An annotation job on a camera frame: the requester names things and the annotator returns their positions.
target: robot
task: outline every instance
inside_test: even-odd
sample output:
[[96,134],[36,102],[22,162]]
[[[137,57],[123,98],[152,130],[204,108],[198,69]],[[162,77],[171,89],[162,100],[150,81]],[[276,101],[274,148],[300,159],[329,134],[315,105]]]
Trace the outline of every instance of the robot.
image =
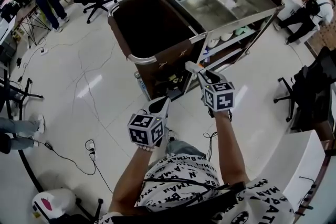
[[168,117],[169,97],[159,97],[145,104],[127,124],[131,141],[152,147],[160,144]]
[[209,107],[209,114],[213,118],[213,111],[230,110],[235,105],[235,88],[232,82],[218,72],[188,61],[185,69],[197,76],[200,83],[203,103]]

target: black pants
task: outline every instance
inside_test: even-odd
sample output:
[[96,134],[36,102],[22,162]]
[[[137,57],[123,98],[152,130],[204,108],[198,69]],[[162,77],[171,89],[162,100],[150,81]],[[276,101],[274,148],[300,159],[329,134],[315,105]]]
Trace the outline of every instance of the black pants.
[[298,9],[298,11],[295,12],[292,16],[280,22],[279,26],[284,28],[297,23],[302,23],[302,25],[294,34],[288,37],[288,43],[292,43],[298,40],[300,37],[303,37],[315,28],[315,24],[310,19],[309,13],[304,7]]

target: brown bin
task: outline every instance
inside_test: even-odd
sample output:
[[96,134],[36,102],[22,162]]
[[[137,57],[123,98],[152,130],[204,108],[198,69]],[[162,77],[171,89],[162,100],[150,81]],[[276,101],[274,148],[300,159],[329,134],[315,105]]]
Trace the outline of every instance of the brown bin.
[[151,99],[174,99],[184,92],[191,76],[184,63],[197,61],[204,41],[198,38],[192,44],[195,34],[189,23],[166,0],[123,0],[109,12],[108,23]]

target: backpack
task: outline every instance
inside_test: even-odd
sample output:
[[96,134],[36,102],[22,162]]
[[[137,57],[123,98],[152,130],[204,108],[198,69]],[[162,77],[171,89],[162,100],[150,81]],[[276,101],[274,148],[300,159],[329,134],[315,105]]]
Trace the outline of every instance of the backpack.
[[321,4],[318,4],[316,2],[316,0],[308,0],[306,2],[306,10],[308,11],[308,13],[312,16],[318,16],[320,18],[322,18],[321,16],[319,16],[318,14],[321,11],[320,6],[324,5],[324,4],[330,4],[329,2],[323,2]]

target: white t-shirt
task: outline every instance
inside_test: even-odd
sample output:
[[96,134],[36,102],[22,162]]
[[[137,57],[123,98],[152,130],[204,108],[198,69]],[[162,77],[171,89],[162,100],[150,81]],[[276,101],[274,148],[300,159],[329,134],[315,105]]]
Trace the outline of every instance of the white t-shirt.
[[[148,178],[179,178],[194,180],[211,186],[219,186],[215,168],[205,158],[187,154],[166,157],[156,163],[147,173]],[[136,206],[146,206],[149,211],[157,212],[175,207],[207,191],[206,187],[190,183],[144,182]],[[227,190],[211,190],[201,200],[209,200]],[[246,189],[237,194],[238,204],[218,212],[213,223],[237,224],[289,224],[294,220],[293,209],[281,191],[266,179],[256,178],[246,184]],[[113,223],[118,212],[104,215],[98,224]]]
[[334,16],[334,11],[332,9],[332,3],[330,0],[316,0],[317,4],[320,5],[322,3],[329,3],[320,6],[320,12],[318,15],[310,15],[311,20],[317,26],[319,26],[320,21],[325,21],[326,24],[329,24]]

